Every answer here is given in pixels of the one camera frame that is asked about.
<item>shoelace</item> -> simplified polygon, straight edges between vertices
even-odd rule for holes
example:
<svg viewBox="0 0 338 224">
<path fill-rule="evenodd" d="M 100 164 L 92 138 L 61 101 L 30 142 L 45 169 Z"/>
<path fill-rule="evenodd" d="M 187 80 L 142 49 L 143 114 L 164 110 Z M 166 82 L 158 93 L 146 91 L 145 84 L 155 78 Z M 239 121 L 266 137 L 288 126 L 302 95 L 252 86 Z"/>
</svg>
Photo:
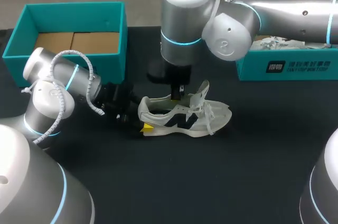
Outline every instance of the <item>shoelace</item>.
<svg viewBox="0 0 338 224">
<path fill-rule="evenodd" d="M 215 118 L 215 115 L 211 109 L 211 105 L 207 102 L 203 102 L 202 104 L 199 104 L 197 106 L 192 105 L 192 110 L 188 110 L 189 113 L 202 113 L 204 112 L 205 115 L 205 124 L 206 128 L 208 129 L 208 132 L 210 135 L 213 135 L 213 132 L 211 130 L 210 122 Z"/>
</svg>

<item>logo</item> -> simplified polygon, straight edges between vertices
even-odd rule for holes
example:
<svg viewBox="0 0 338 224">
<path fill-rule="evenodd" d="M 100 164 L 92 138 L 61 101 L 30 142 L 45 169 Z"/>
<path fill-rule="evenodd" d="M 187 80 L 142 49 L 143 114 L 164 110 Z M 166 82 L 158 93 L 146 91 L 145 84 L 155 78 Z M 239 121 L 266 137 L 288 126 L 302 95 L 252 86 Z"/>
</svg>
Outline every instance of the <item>logo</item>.
<svg viewBox="0 0 338 224">
<path fill-rule="evenodd" d="M 279 73 L 283 72 L 285 61 L 270 61 L 266 68 L 266 73 Z"/>
<path fill-rule="evenodd" d="M 173 127 L 176 126 L 182 129 L 190 129 L 197 121 L 198 117 L 195 113 L 186 120 L 186 114 L 175 114 L 164 126 Z"/>
</svg>

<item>robotic arm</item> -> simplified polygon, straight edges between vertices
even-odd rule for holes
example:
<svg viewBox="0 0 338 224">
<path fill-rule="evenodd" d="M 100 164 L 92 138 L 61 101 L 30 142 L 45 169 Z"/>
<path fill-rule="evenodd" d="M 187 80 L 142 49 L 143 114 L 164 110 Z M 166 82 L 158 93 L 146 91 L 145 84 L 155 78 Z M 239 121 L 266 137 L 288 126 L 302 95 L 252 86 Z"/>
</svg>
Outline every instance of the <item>robotic arm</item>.
<svg viewBox="0 0 338 224">
<path fill-rule="evenodd" d="M 154 83 L 180 98 L 204 40 L 218 58 L 235 61 L 256 35 L 338 43 L 336 0 L 163 0 L 161 62 L 148 71 Z"/>
</svg>

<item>yellow tag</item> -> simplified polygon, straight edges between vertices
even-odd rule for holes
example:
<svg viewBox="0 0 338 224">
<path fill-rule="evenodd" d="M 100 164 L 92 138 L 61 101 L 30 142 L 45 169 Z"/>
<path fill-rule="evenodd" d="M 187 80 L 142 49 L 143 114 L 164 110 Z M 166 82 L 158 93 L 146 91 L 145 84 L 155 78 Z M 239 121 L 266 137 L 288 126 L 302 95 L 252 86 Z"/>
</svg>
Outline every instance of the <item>yellow tag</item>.
<svg viewBox="0 0 338 224">
<path fill-rule="evenodd" d="M 151 133 L 153 131 L 153 129 L 154 129 L 153 126 L 144 123 L 144 126 L 143 126 L 141 132 L 143 132 L 143 133 Z"/>
</svg>

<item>blue led ring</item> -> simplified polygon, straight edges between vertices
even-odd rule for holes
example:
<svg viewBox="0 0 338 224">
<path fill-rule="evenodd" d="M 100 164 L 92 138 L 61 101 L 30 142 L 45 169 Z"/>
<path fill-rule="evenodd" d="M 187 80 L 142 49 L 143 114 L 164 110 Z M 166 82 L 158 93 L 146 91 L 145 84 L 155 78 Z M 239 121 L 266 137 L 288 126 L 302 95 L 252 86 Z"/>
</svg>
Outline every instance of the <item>blue led ring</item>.
<svg viewBox="0 0 338 224">
<path fill-rule="evenodd" d="M 162 34 L 162 36 L 163 36 L 168 42 L 171 42 L 171 43 L 176 44 L 176 45 L 182 45 L 182 46 L 193 45 L 193 44 L 198 43 L 198 42 L 201 40 L 201 38 L 199 38 L 199 39 L 197 39 L 196 41 L 193 41 L 193 42 L 190 42 L 190 43 L 178 43 L 178 42 L 175 42 L 175 41 L 173 41 L 173 40 L 167 38 L 167 37 L 163 34 L 162 30 L 161 30 L 161 34 Z"/>
</svg>

